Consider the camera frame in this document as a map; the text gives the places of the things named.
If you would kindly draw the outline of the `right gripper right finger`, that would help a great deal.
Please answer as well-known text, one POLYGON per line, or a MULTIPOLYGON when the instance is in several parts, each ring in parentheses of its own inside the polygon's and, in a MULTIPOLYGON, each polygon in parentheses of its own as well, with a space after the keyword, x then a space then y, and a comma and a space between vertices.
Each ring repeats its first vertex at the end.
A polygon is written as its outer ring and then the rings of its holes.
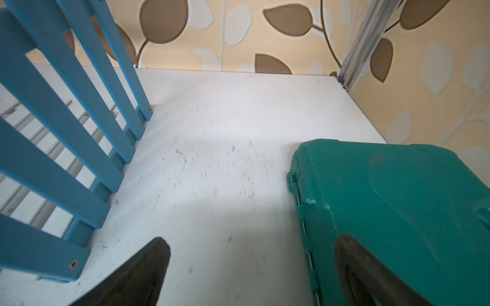
POLYGON ((430 305, 351 235, 340 236, 335 262, 347 305, 430 305))

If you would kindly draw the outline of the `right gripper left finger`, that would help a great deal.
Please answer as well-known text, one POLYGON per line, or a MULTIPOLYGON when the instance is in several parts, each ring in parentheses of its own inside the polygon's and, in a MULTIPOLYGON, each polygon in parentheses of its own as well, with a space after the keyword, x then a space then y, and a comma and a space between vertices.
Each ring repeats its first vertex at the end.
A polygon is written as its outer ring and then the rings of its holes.
POLYGON ((156 305, 168 269, 171 249, 161 237, 139 252, 73 305, 156 305))

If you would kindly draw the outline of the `blue white two-tier shelf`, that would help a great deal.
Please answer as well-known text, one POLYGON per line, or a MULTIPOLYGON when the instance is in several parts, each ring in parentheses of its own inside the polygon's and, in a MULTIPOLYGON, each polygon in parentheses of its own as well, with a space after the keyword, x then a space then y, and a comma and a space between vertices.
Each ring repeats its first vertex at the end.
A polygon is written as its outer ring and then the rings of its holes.
POLYGON ((106 1, 1 4, 1 268, 68 283, 153 111, 106 1))

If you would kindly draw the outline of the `green plastic tool case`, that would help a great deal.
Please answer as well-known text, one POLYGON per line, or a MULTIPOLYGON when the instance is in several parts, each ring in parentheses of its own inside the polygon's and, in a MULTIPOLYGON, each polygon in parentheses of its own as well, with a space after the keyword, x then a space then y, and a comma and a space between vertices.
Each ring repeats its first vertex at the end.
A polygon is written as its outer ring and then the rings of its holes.
POLYGON ((315 305, 347 305, 351 235, 430 305, 489 304, 489 187, 450 150, 317 139, 287 175, 315 305))

